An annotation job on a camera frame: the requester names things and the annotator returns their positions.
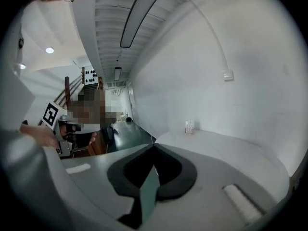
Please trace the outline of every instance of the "ceiling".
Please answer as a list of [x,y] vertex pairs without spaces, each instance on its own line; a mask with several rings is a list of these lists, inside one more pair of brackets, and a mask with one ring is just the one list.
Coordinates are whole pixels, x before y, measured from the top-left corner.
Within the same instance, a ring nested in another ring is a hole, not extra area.
[[142,22],[131,47],[121,48],[122,33],[134,0],[96,0],[96,47],[103,79],[108,87],[114,86],[115,67],[122,67],[120,81],[128,80],[132,67],[151,36],[183,2],[185,1],[157,0]]
[[[23,63],[27,67],[23,72],[90,65],[68,2],[33,1],[24,9],[22,33]],[[45,51],[50,46],[53,54]]]

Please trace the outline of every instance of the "dark floor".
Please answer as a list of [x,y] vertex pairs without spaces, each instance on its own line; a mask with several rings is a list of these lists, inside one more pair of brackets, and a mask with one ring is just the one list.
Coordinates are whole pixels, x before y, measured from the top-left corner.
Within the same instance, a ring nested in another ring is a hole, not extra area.
[[138,127],[134,122],[117,122],[114,123],[115,142],[108,147],[108,153],[128,149],[141,144],[151,144],[155,142],[155,138]]

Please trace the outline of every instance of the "ceiling light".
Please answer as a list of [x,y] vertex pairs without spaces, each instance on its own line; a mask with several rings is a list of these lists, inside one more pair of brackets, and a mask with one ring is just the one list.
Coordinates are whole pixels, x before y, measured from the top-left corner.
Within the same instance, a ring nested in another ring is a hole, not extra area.
[[20,68],[20,69],[25,69],[25,68],[26,68],[26,65],[20,64],[20,65],[19,65],[19,68]]
[[52,53],[54,52],[53,47],[48,47],[48,48],[46,49],[46,52],[47,52],[48,54],[52,54]]
[[121,67],[116,67],[115,68],[115,80],[119,80],[120,79],[121,71],[122,71]]
[[129,11],[128,18],[124,27],[121,47],[129,48],[137,34],[137,31],[146,17],[147,13],[154,5],[156,0],[135,0]]

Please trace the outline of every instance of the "person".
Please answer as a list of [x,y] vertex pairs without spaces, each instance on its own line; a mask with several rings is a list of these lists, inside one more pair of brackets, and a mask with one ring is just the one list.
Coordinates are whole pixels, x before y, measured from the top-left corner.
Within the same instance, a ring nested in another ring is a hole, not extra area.
[[[22,47],[24,45],[24,39],[22,37],[21,34],[21,26],[20,26],[20,20],[21,20],[21,15],[18,16],[17,22],[14,23],[15,27],[13,26],[13,29],[11,31],[11,35],[9,37],[9,41],[10,41],[10,50],[13,48],[14,50],[13,52],[13,56],[10,55],[10,57],[12,57],[10,60],[7,60],[7,65],[11,65],[12,66],[12,70],[14,72],[14,75],[16,76],[20,76],[20,68],[19,65],[21,64],[22,61]],[[40,144],[41,146],[46,146],[46,147],[52,147],[55,149],[59,149],[59,144],[58,141],[56,139],[56,137],[53,134],[53,131],[49,128],[49,127],[45,127],[45,126],[29,126],[26,124],[22,124],[19,128],[19,131],[22,134],[26,134],[26,135],[30,135],[31,137],[33,137],[35,139],[35,141]],[[66,126],[62,126],[60,127],[60,132],[61,135],[63,137],[66,136]],[[89,141],[89,145],[95,141],[95,136],[96,133],[92,134],[92,137]]]

